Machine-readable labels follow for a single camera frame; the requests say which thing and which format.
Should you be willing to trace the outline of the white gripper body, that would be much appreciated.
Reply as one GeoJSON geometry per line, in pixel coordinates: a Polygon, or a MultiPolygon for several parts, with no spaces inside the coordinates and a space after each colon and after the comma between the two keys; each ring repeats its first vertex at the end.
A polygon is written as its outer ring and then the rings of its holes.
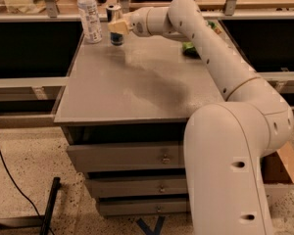
{"type": "Polygon", "coordinates": [[[150,36],[147,24],[148,14],[150,10],[150,7],[144,7],[123,15],[123,18],[125,19],[128,28],[137,36],[150,36]]]}

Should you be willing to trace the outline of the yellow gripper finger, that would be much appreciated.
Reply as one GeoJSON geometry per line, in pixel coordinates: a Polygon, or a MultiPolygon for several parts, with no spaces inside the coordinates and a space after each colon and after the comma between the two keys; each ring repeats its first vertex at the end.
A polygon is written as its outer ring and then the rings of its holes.
{"type": "Polygon", "coordinates": [[[125,19],[118,19],[108,23],[108,29],[111,33],[127,35],[130,33],[130,24],[125,19]]]}

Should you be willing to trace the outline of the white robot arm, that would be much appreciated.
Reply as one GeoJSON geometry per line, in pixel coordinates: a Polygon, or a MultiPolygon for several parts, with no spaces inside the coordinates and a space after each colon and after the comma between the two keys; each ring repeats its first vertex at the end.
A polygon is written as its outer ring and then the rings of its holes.
{"type": "Polygon", "coordinates": [[[195,111],[183,140],[195,235],[273,235],[261,159],[290,138],[288,103],[217,36],[194,0],[140,8],[109,22],[113,33],[192,42],[222,100],[195,111]]]}

